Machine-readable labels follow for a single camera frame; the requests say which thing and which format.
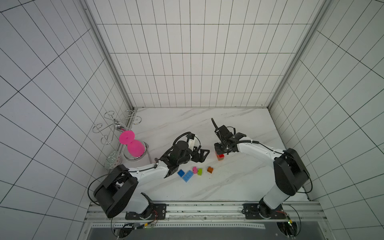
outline blue lego brick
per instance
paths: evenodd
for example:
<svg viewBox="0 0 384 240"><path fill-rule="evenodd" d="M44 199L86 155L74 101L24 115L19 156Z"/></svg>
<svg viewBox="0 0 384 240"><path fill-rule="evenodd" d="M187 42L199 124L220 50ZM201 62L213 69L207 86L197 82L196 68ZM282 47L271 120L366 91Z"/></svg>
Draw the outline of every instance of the blue lego brick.
<svg viewBox="0 0 384 240"><path fill-rule="evenodd" d="M184 176L184 171L180 169L180 171L178 171L177 174L178 174L180 177L183 177L183 176Z"/></svg>
<svg viewBox="0 0 384 240"><path fill-rule="evenodd" d="M183 180L184 180L185 182L188 182L188 180L189 180L192 176L193 176L193 172L192 172L191 170L189 170L189 171L185 174L185 176L183 177Z"/></svg>

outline round metal base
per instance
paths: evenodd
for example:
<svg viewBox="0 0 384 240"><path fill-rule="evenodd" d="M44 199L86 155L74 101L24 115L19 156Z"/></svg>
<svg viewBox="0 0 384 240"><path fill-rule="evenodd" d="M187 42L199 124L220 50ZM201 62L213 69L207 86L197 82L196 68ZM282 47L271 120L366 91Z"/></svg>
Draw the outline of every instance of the round metal base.
<svg viewBox="0 0 384 240"><path fill-rule="evenodd" d="M124 147L123 154L124 154L125 159L127 159L127 160L130 161L130 162L137 162L138 160L142 159L142 158L145 156L145 154L147 154L147 151L148 151L148 144L147 144L146 142L144 142L144 141L140 141L140 142L143 143L143 145L145 146L145 151L144 151L144 153L143 153L141 156L139 156L139 157L134 157L134 156L132 156L132 155L128 152L127 147Z"/></svg>

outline glass surface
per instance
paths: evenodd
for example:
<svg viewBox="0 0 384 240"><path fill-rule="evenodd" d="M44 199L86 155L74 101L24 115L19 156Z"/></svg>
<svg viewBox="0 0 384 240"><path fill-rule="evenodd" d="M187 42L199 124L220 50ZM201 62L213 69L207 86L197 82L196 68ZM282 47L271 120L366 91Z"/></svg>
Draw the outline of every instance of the glass surface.
<svg viewBox="0 0 384 240"><path fill-rule="evenodd" d="M133 230L126 240L287 240L275 222L263 223L265 229L258 228L215 228L215 227L179 227L179 228L145 228ZM295 238L297 240L311 239L324 240L320 226L317 222L302 222L303 228ZM115 240L110 228L92 228L88 240Z"/></svg>

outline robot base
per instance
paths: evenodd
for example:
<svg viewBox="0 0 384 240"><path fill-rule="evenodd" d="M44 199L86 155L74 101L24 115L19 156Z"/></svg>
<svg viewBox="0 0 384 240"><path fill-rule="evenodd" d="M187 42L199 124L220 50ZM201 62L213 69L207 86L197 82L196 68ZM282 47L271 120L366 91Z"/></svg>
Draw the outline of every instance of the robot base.
<svg viewBox="0 0 384 240"><path fill-rule="evenodd" d="M158 216L158 220L164 220L166 218L167 213L167 205L166 204L153 204L152 206L153 211L156 211ZM156 214L154 212L145 220L154 220L156 217ZM142 217L142 214L138 214L135 212L127 212L125 215L126 220L144 220Z"/></svg>
<svg viewBox="0 0 384 240"><path fill-rule="evenodd" d="M283 211L281 204L269 215L270 218L262 217L259 213L259 204L243 204L242 213L245 215L245 219L262 220L262 219L286 219L285 215L276 211Z"/></svg>

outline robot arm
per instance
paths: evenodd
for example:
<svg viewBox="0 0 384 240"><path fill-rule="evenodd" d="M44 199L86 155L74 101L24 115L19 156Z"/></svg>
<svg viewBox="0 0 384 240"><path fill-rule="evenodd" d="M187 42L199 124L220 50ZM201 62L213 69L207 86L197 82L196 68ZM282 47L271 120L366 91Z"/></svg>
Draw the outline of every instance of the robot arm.
<svg viewBox="0 0 384 240"><path fill-rule="evenodd" d="M215 133L220 139L220 142L215 143L217 154L246 153L274 169L275 184L258 205L259 215L269 219L275 209L289 196L295 195L310 177L300 156L291 148L286 151L274 149L258 141L248 140L245 134L236 133L235 128L232 134L225 125L217 127L213 118L211 120L215 126Z"/></svg>
<svg viewBox="0 0 384 240"><path fill-rule="evenodd" d="M187 141L178 141L183 136L187 136ZM115 167L93 194L107 217L115 217L126 210L141 214L146 219L152 212L153 204L147 195L134 194L135 189L144 183L169 177L177 172L179 165L190 160L204 162L209 150L195 147L195 139L196 136L191 132L180 135L170 149L155 159L154 164L130 169L124 165Z"/></svg>
<svg viewBox="0 0 384 240"><path fill-rule="evenodd" d="M267 163L275 172L275 184L272 189L259 201L258 210L263 218L270 218L271 214L289 196L293 196L309 179L297 152L293 149L286 151L273 149L258 141L249 140L245 134L233 134L226 126L215 126L215 133L220 142L214 144L217 154L243 152ZM187 141L178 141L187 136ZM195 147L195 135L186 132L180 135L155 164L144 167L127 169L119 165L95 189L94 196L108 218L115 217L123 210L136 212L146 219L152 212L153 203L144 193L133 195L137 186L144 183L168 177L177 172L179 165L192 160L203 162L209 150Z"/></svg>

